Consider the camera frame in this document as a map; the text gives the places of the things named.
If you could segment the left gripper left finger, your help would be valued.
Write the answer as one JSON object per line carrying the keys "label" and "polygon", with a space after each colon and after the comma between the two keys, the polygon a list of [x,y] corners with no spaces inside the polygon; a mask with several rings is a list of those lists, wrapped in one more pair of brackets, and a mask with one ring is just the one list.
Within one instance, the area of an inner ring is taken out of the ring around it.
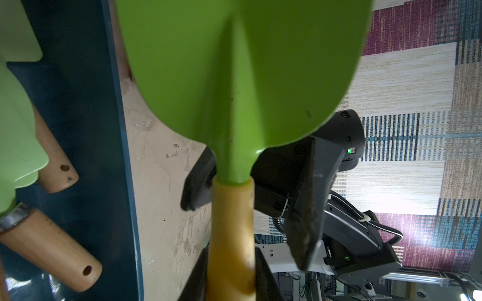
{"label": "left gripper left finger", "polygon": [[208,247],[205,247],[186,282],[178,301],[205,301],[207,290]]}

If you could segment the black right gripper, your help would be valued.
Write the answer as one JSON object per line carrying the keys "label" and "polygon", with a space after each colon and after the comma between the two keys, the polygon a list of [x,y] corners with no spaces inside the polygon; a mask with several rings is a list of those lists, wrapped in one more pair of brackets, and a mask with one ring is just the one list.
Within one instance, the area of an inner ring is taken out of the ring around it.
{"label": "black right gripper", "polygon": [[320,249],[326,202],[345,154],[340,144],[309,136],[266,149],[251,170],[255,209],[284,220],[287,244],[302,271]]}

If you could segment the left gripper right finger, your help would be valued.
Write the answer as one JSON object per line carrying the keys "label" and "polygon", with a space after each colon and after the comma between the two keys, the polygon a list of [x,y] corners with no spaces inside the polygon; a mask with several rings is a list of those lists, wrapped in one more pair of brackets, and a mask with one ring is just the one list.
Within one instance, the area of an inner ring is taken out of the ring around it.
{"label": "left gripper right finger", "polygon": [[282,301],[284,297],[277,286],[260,248],[256,254],[256,301]]}

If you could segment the green shovel yellow handle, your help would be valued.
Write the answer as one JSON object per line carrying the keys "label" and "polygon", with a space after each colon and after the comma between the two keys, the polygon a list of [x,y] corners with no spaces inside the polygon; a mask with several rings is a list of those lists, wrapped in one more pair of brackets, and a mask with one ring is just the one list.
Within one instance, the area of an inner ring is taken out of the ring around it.
{"label": "green shovel yellow handle", "polygon": [[306,137],[345,96],[371,1],[116,1],[152,113],[215,154],[207,300],[255,300],[254,180],[265,149]]}

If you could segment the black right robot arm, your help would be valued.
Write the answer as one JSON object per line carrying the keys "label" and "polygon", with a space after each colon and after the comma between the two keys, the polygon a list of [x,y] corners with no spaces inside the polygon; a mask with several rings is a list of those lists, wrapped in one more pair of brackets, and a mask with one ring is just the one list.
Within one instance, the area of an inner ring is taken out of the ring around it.
{"label": "black right robot arm", "polygon": [[318,272],[375,297],[380,278],[429,282],[430,273],[406,270],[394,246],[402,233],[361,212],[332,189],[336,175],[364,155],[365,133],[354,110],[337,112],[315,133],[266,149],[254,164],[254,208],[272,218],[286,243],[255,247],[256,300],[282,300],[278,272]]}

